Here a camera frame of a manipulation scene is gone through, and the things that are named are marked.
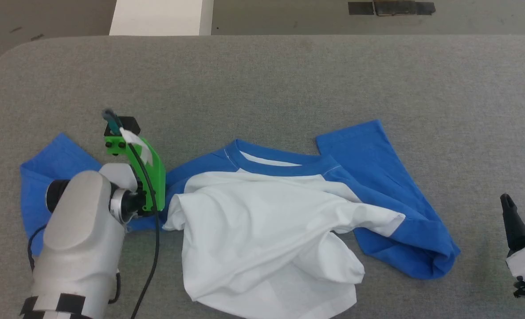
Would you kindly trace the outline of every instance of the blue fabric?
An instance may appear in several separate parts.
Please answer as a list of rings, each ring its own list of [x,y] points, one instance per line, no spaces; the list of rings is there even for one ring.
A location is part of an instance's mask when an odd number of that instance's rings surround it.
[[[246,170],[271,176],[321,174],[326,180],[345,183],[363,202],[400,212],[406,216],[390,238],[370,230],[354,230],[365,254],[378,258],[419,279],[445,275],[453,266],[459,248],[424,195],[404,169],[379,121],[342,129],[317,137],[321,156],[308,156],[259,147],[235,140],[223,149],[198,157],[167,174],[167,205],[174,194],[184,192],[191,176],[208,171]],[[242,154],[299,166],[273,166],[248,160]],[[101,165],[64,135],[21,166],[22,210],[28,236],[47,223],[45,192],[54,179],[72,178],[83,170]],[[165,222],[166,210],[161,212]],[[153,218],[129,223],[129,230],[154,228]],[[42,236],[33,242],[39,254]]]

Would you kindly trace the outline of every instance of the floor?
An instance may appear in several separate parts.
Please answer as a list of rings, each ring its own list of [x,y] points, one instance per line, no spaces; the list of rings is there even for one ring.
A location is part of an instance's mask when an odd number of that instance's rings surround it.
[[[433,16],[350,16],[347,0],[215,0],[214,35],[525,34],[525,0],[434,0]],[[0,0],[0,56],[21,43],[109,34],[115,0]]]

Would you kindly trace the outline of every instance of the green bracket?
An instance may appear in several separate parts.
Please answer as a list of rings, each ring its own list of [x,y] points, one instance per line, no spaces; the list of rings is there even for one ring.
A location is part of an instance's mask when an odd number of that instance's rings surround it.
[[[149,146],[150,152],[153,156],[153,164],[145,164],[145,169],[149,174],[150,182],[155,189],[155,192],[151,192],[148,184],[146,183],[145,174],[141,171],[141,166],[138,164],[137,158],[134,156],[133,152],[127,146],[125,139],[122,136],[105,136],[105,144],[107,145],[108,154],[124,154],[129,158],[130,165],[133,167],[137,177],[142,182],[142,189],[146,192],[146,205],[142,207],[142,210],[145,212],[152,211],[153,208],[153,199],[152,196],[155,196],[157,202],[157,209],[159,212],[165,207],[166,200],[166,168],[161,162],[160,157],[157,152],[150,146],[147,140],[141,138],[141,140]],[[134,149],[137,151],[138,155],[141,155],[142,147],[137,144],[133,144]]]

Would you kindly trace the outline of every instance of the seam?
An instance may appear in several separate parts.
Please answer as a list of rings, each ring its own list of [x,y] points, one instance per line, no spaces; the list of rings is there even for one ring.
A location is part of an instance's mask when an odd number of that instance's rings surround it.
[[[235,163],[231,160],[231,158],[229,157],[229,154],[227,153],[227,150],[226,149],[223,149],[223,151],[225,152],[225,156],[227,156],[227,159],[231,162],[231,164],[236,168],[236,169],[239,169],[237,167],[237,165],[235,165]]]
[[[341,165],[337,165],[337,166],[335,166],[335,167],[332,167],[331,169],[327,170],[327,171],[326,171],[324,174],[322,174],[322,175],[326,175],[328,172],[330,172],[330,171],[332,171],[332,170],[335,170],[335,169],[337,169],[338,167],[341,167]]]

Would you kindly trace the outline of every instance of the black cable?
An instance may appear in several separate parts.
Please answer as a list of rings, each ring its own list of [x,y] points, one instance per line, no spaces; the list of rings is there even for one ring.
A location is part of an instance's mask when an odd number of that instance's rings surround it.
[[[137,150],[134,149],[132,144],[128,144],[130,150],[133,152],[134,157],[137,159],[138,165],[141,167],[141,170],[143,174],[145,175],[146,183],[149,186],[150,195],[152,196],[153,200],[153,206],[152,211],[155,216],[156,220],[156,247],[154,249],[154,260],[153,260],[153,266],[150,269],[149,277],[146,279],[145,286],[142,288],[141,295],[138,297],[137,304],[134,306],[133,315],[131,315],[130,319],[135,319],[137,316],[138,309],[141,307],[142,300],[145,298],[146,290],[149,288],[150,282],[153,280],[154,272],[156,271],[156,266],[158,263],[158,255],[160,252],[160,220],[158,216],[158,207],[156,202],[156,193],[153,189],[153,184],[150,181],[150,176],[148,172],[146,171],[145,164],[142,162],[141,157],[138,155]]]
[[[32,257],[32,241],[34,241],[34,238],[36,237],[36,235],[41,232],[44,228],[46,228],[47,224],[45,224],[44,226],[38,228],[33,234],[32,236],[30,236],[30,238],[28,239],[28,261],[30,261],[30,269],[32,269],[32,271],[34,271],[34,257]]]
[[[109,305],[111,303],[116,303],[121,296],[121,273],[117,271],[115,278],[117,279],[117,290],[115,291],[115,298],[109,300]]]

